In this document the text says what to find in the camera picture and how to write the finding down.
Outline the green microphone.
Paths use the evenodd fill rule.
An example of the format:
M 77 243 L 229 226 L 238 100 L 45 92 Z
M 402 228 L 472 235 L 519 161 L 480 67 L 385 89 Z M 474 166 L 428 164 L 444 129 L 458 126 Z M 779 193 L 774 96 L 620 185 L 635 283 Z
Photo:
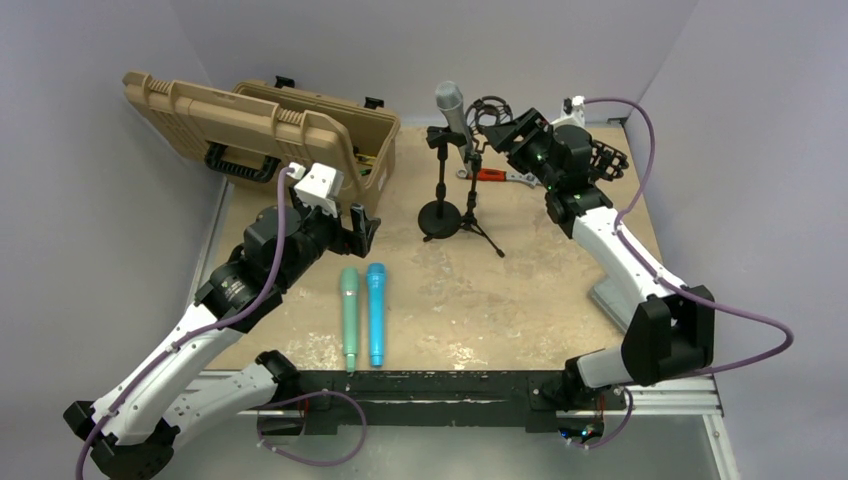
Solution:
M 345 268 L 340 276 L 342 301 L 342 352 L 348 373 L 356 370 L 359 351 L 359 272 L 355 267 Z

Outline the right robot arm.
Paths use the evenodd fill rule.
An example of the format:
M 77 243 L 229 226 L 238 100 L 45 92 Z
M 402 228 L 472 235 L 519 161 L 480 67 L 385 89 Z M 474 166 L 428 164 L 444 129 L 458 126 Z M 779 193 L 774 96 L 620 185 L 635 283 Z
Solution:
M 600 264 L 630 309 L 619 346 L 566 361 L 559 394 L 584 407 L 606 387 L 648 386 L 710 366 L 715 315 L 706 304 L 711 292 L 668 273 L 597 185 L 622 176 L 626 155 L 584 127 L 554 125 L 535 109 L 478 131 L 511 167 L 542 183 L 551 221 Z

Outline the black round-base shock-mount stand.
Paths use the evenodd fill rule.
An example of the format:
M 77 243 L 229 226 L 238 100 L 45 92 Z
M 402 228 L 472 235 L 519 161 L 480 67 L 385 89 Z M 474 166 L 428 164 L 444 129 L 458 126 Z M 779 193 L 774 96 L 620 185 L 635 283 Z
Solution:
M 598 140 L 591 142 L 589 174 L 593 181 L 615 181 L 624 176 L 629 168 L 628 156 Z

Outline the black tripod shock-mount stand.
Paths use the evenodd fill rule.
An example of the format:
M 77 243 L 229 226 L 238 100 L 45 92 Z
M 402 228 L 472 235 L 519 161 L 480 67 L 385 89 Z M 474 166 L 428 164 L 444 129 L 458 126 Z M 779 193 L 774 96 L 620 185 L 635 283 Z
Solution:
M 494 119 L 494 124 L 501 124 L 504 121 L 512 121 L 513 114 L 511 106 L 501 97 L 495 95 L 486 95 L 482 96 L 471 103 L 471 106 L 465 110 L 466 120 L 471 129 L 471 133 L 474 139 L 475 151 L 477 154 L 477 160 L 475 161 L 474 170 L 478 173 L 482 170 L 482 152 L 485 150 L 484 146 L 479 146 L 476 143 L 475 139 L 475 129 L 479 126 L 479 120 L 481 117 L 492 117 Z M 486 232 L 479 225 L 478 220 L 475 216 L 475 208 L 478 204 L 478 191 L 477 191 L 477 179 L 470 179 L 471 186 L 467 193 L 466 199 L 466 210 L 462 214 L 462 220 L 460 223 L 460 230 L 468 231 L 473 234 L 479 235 L 486 239 L 488 243 L 493 247 L 495 253 L 500 257 L 504 258 L 505 253 L 502 249 L 500 249 L 494 241 L 486 234 Z

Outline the blue microphone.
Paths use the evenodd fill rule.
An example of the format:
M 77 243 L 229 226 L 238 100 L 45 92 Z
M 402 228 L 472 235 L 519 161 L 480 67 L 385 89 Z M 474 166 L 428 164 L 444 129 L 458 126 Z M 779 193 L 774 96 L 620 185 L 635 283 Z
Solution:
M 384 365 L 385 356 L 385 287 L 387 270 L 383 263 L 372 263 L 366 275 L 368 290 L 369 358 L 372 367 Z

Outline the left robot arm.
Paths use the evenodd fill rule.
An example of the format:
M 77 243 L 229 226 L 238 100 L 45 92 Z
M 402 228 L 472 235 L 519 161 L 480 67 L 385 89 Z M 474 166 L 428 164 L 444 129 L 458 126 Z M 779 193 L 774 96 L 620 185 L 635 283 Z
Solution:
M 352 224 L 317 206 L 271 206 L 244 232 L 228 260 L 199 288 L 165 339 L 111 391 L 76 401 L 64 420 L 81 439 L 74 474 L 87 461 L 110 479 L 150 479 L 199 433 L 243 410 L 317 406 L 334 395 L 304 381 L 271 350 L 243 370 L 190 392 L 189 384 L 223 350 L 283 302 L 284 294 L 325 253 L 365 257 L 380 220 L 360 205 Z

